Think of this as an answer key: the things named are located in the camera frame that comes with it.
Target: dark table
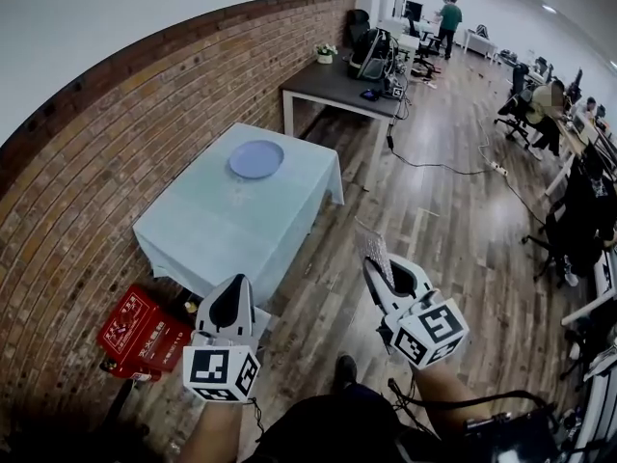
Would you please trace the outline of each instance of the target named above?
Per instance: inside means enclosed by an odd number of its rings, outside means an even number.
[[[293,98],[299,97],[316,103],[327,104],[359,113],[380,121],[379,132],[370,158],[364,190],[375,186],[379,155],[386,141],[389,124],[396,115],[400,101],[380,98],[369,101],[360,97],[367,89],[381,89],[381,83],[352,79],[347,75],[347,62],[350,50],[339,50],[331,65],[314,62],[303,68],[282,85],[282,110],[285,134],[293,136]]]

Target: brick wall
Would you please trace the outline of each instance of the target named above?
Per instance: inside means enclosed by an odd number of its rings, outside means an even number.
[[[100,422],[120,382],[95,335],[131,283],[154,286],[132,223],[232,123],[281,132],[278,86],[341,42],[354,3],[261,0],[180,23],[87,71],[0,149],[3,432],[9,416]]]

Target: backpack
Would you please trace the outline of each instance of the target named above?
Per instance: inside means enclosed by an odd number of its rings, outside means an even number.
[[[489,38],[489,30],[484,24],[480,24],[475,30],[475,34],[487,40]]]

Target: black shoe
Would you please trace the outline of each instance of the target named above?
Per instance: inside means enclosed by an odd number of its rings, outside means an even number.
[[[343,354],[338,357],[335,368],[335,381],[332,386],[333,394],[338,395],[350,384],[356,384],[357,375],[358,367],[356,367],[356,362],[350,355]]]

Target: blue plate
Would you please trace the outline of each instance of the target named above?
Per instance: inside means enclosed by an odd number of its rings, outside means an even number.
[[[249,141],[238,146],[229,157],[229,167],[243,178],[264,178],[275,173],[284,152],[271,141]]]

